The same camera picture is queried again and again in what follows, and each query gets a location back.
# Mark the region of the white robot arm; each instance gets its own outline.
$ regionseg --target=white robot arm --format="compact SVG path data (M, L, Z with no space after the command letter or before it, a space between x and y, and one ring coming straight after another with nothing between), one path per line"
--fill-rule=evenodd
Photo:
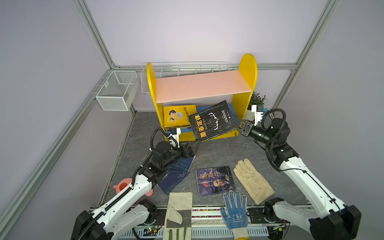
M162 141L153 148L153 138L157 131L161 131L171 143ZM152 152L134 172L132 182L92 213L83 211L78 215L71 240L115 240L139 224L153 223L157 209L155 205L148 200L142 200L134 208L131 207L162 180L167 166L182 157L196 155L200 141L181 144L178 134L180 129L172 129L170 134L160 128L156 129L151 137Z
M233 124L245 137L262 142L262 147L271 166L284 172L299 187L311 202L314 212L293 206L281 198L265 202L264 218L270 222L287 220L305 229L315 240L351 240L356 238L361 213L355 206L347 206L333 195L306 167L299 155L286 142L290 129L285 122L285 112L273 109L260 118L261 108L252 108L256 121L262 126L247 120L233 119ZM283 118L274 118L269 127L264 126L265 117L275 111L283 113ZM243 122L240 127L236 122ZM157 131L169 138L153 148L153 138ZM157 129L151 137L152 152L146 161L135 171L132 183L110 201L91 214L84 211L76 219L71 240L115 240L134 226L154 222L156 206L147 200L132 205L149 192L165 175L165 168L181 157L195 156L200 141L179 143L180 131L173 129L171 134Z
M274 118L269 127L264 126L265 117L275 111L283 118ZM235 121L244 124L239 127ZM265 144L263 148L271 166L284 172L299 187L311 202L314 212L293 206L281 198L265 203L264 214L269 221L277 218L287 220L309 232L315 240L350 240L357 236L361 213L355 206L347 206L332 194L307 168L297 152L286 142L290 133L282 109L273 109L263 115L262 126L255 122L234 119L233 124L245 137L252 137Z

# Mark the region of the yellow shelf side panel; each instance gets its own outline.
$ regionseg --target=yellow shelf side panel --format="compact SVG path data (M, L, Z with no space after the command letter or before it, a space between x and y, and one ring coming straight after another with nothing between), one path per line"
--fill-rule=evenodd
M156 74L155 74L155 69L153 69L152 63L147 63L147 78L148 78L148 85L149 85L149 90L151 91L153 104L155 105L157 117L159 118L159 121L160 121L160 126L163 130L165 130L163 104L156 103Z
M250 93L237 93L234 94L232 98L232 106L235 109L237 117L243 119L257 81L257 62L252 54L247 53L243 56L240 61L239 71L248 83L248 86L252 89Z

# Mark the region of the beige cotton glove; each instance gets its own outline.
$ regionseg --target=beige cotton glove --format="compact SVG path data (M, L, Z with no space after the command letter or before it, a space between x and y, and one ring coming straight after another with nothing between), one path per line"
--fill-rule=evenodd
M163 240L192 239L191 192L171 192L164 222Z
M275 192L248 158L238 161L233 172L257 205Z

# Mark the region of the potted plant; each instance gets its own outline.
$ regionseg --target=potted plant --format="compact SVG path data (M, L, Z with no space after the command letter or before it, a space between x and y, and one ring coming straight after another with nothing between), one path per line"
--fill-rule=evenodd
M263 98L260 97L259 95L260 93L256 93L256 92L252 93L251 100L249 101L249 104L248 104L247 112L245 113L245 116L244 116L245 120L253 121L255 119L255 113L251 112L252 105L264 105L264 100L266 99L265 95Z

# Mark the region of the wire basket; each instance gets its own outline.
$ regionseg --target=wire basket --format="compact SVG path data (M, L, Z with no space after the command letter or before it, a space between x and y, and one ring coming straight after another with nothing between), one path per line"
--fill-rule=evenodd
M147 63L142 63L141 91L150 94ZM214 73L229 70L229 62L175 62L175 63L152 63L156 78L176 77L200 73Z
M96 94L106 111L129 111L139 87L135 71L113 70Z

